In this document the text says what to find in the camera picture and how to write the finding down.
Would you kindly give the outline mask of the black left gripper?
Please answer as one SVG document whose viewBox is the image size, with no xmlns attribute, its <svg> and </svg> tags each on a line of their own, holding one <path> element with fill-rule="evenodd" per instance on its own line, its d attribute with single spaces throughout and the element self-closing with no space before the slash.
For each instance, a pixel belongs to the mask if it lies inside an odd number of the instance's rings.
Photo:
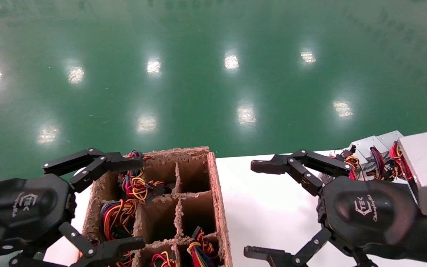
<svg viewBox="0 0 427 267">
<path fill-rule="evenodd" d="M 123 173 L 144 167 L 142 156 L 95 148 L 54 159 L 43 165 L 46 175 L 34 179 L 0 181 L 0 256 L 20 250 L 45 250 L 62 235 L 83 256 L 71 267 L 113 267 L 122 256 L 145 247 L 143 237 L 129 237 L 92 245 L 70 225 L 75 197 L 108 171 Z M 82 171 L 70 184 L 58 176 Z"/>
</svg>

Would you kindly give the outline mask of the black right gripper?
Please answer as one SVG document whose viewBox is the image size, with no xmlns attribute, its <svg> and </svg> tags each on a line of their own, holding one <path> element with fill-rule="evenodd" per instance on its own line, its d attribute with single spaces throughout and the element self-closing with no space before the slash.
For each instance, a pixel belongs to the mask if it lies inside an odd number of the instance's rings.
<svg viewBox="0 0 427 267">
<path fill-rule="evenodd" d="M 324 186 L 312 169 L 338 178 Z M 271 267 L 306 267 L 327 242 L 353 257 L 358 267 L 377 266 L 367 254 L 405 256 L 406 239 L 420 214 L 407 185 L 351 180 L 346 178 L 351 171 L 349 164 L 307 150 L 274 154 L 270 160 L 254 159 L 251 171 L 288 174 L 310 195 L 320 196 L 317 211 L 323 227 L 295 254 L 246 246 L 244 256 L 266 260 Z"/>
</svg>

